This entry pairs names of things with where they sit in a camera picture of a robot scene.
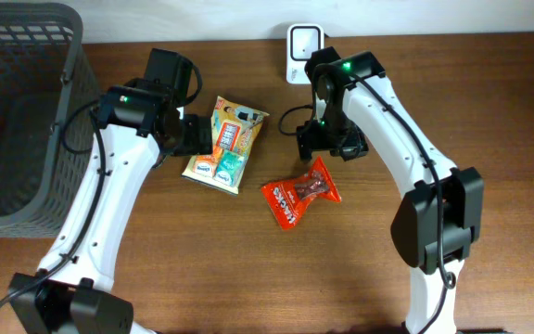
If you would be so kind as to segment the orange tissue pack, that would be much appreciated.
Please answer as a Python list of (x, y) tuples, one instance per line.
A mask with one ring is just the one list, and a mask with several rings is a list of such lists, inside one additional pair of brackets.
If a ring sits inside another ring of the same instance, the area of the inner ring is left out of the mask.
[(223, 152), (223, 148), (214, 146), (211, 154), (197, 156), (193, 165), (193, 172), (205, 177), (213, 177), (223, 156)]

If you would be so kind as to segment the yellow snack bag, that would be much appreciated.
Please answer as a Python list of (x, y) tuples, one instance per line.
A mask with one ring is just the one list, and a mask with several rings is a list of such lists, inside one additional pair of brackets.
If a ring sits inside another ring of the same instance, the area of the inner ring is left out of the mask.
[(243, 173), (245, 171), (253, 144), (258, 137), (264, 121), (269, 113), (253, 109), (217, 96), (216, 103), (210, 117), (212, 126), (213, 146), (235, 152), (245, 158), (236, 182), (233, 186), (226, 186), (217, 182), (213, 177), (205, 177), (193, 172), (193, 165), (197, 156), (192, 157), (185, 167), (182, 177), (216, 188), (228, 194), (237, 196)]

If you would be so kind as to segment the green tissue pack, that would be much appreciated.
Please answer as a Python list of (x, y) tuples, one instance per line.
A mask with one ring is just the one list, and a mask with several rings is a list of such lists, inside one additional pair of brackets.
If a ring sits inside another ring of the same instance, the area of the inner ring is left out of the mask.
[(217, 166), (214, 180), (226, 186), (233, 186), (243, 167), (245, 158), (235, 152), (225, 150)]

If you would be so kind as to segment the red snack bag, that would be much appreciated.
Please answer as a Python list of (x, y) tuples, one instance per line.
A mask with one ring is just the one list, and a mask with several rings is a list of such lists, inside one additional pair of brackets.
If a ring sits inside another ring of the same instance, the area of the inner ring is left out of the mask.
[(305, 174), (261, 188), (273, 216), (283, 230), (295, 227), (315, 199), (342, 201), (324, 161), (318, 157)]

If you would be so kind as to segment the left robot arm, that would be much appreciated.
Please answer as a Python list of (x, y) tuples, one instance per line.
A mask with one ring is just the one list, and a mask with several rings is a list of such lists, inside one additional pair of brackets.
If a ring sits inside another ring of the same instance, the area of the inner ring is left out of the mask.
[(212, 152), (210, 118), (184, 109), (203, 85), (192, 60), (154, 48), (143, 77), (83, 106), (94, 130), (69, 214), (34, 275), (16, 273), (8, 294), (27, 333), (145, 333), (131, 302), (112, 295), (122, 237), (147, 177), (170, 156)]

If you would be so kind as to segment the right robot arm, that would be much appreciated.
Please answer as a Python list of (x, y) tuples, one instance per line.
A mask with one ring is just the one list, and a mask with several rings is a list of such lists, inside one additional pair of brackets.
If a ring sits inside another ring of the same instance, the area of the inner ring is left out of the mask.
[(311, 117), (294, 132), (309, 161), (327, 151), (344, 161), (373, 148), (400, 192), (390, 227), (396, 251), (410, 268), (407, 333), (454, 333), (456, 287), (479, 239), (484, 181), (459, 168), (426, 137), (401, 104), (370, 51), (342, 58), (329, 46), (305, 61)]

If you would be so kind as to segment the white barcode scanner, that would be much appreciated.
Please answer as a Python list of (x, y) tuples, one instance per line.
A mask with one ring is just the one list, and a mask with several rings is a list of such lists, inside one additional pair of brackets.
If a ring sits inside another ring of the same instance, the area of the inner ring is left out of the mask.
[(286, 32), (286, 81), (309, 84), (304, 68), (312, 53), (324, 47), (324, 29), (316, 23), (296, 23)]

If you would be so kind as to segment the dark grey plastic basket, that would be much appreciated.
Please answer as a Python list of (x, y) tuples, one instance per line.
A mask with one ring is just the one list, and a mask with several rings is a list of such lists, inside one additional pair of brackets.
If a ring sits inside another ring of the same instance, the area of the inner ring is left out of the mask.
[(88, 163), (100, 89), (78, 12), (0, 3), (0, 238), (53, 238)]

